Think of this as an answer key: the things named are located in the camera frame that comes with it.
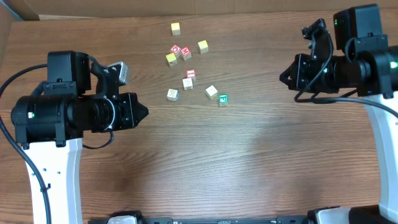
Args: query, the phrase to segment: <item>wooden tabletop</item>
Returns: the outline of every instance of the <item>wooden tabletop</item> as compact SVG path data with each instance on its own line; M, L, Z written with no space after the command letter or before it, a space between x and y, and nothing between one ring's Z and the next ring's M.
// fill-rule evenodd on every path
M57 50L132 67L130 84L120 90L136 92L149 116L136 129L115 132L110 146L83 151L85 221L120 210L148 217L259 218L372 205L379 200L379 169L363 107L296 104L296 92L279 81L295 54L309 53L300 28L323 17L334 39L334 13L15 22L0 82L46 63L47 53ZM398 10L381 13L390 44L398 44ZM171 35L172 22L180 23L181 35ZM199 54L201 40L208 53ZM165 56L174 44L190 47L193 57L169 67ZM197 81L184 91L182 79L191 68ZM46 77L46 69L30 72L5 91L1 117L11 133L12 107ZM228 94L228 107L207 98L210 85ZM179 90L179 102L166 99L169 88ZM83 142L99 146L107 138L86 132ZM24 161L3 135L0 148L0 223L31 223Z

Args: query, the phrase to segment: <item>wall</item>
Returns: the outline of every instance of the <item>wall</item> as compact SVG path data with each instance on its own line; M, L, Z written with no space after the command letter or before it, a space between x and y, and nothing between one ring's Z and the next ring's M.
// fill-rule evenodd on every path
M6 50L11 23L13 21L15 21L15 19L10 15L8 10L0 4L0 66L4 56L4 51Z
M170 16L239 12L340 10L378 3L397 8L396 0L7 0L26 19L37 15L77 17Z

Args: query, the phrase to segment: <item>green cube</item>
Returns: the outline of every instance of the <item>green cube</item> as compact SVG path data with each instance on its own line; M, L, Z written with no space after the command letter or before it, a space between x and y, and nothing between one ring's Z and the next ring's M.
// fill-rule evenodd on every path
M227 94L220 94L218 96L218 102L220 103L220 106L228 106L228 95Z

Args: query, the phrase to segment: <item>small block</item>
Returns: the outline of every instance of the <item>small block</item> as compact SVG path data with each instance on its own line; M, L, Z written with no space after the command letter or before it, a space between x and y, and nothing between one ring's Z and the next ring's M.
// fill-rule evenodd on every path
M178 90L169 89L169 92L167 92L167 99L171 100L171 101L177 101L178 100Z
M181 54L184 60L188 60L192 57L191 51L188 47L184 47L183 49L181 49Z
M191 78L194 82L197 80L195 69L187 70L187 78Z
M207 45L207 41L203 40L201 42L198 42L200 53L206 53L209 51L209 46Z
M182 84L184 85L184 90L192 90L193 89L193 83L191 78L184 78L182 80Z
M210 86L209 88L206 89L206 95L210 98L213 99L214 97L217 96L218 91L214 86Z
M166 55L166 58L170 66L177 64L177 58L175 57L174 53Z
M181 55L181 48L177 45L174 45L171 49L170 49L171 53L174 53L175 57L178 58Z
M180 35L181 34L181 30L180 30L180 23L176 22L172 24L172 32L173 35Z
M229 99L227 94L222 94L218 97L218 102L220 106L228 106Z

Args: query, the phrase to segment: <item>cube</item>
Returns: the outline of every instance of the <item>cube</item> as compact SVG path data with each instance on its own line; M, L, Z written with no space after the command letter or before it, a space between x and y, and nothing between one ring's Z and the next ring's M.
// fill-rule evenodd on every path
M177 58L175 57L174 53L166 55L166 58L170 67L177 64Z
M193 82L197 80L195 69L187 70L187 78L191 78Z
M220 104L220 106L228 106L229 103L229 99L228 99L228 95L227 94L220 94L218 96L218 103Z
M184 60L188 60L192 57L191 51L188 47L184 47L183 49L181 49L181 54Z
M180 30L180 23L176 22L172 24L172 33L173 35L180 35L181 30Z
M211 86L209 88L206 89L206 95L210 98L213 99L214 97L217 96L218 91L216 90L216 88L214 86Z
M207 45L207 41L203 40L201 42L198 42L200 53L206 53L209 51L209 46Z
M174 45L171 49L170 52L174 53L175 57L178 58L181 55L181 48L177 45Z
M171 100L171 101L177 101L178 100L178 90L169 89L169 92L167 92L167 99Z
M193 83L191 78L184 78L182 80L182 84L184 85L184 90L192 90L193 89Z

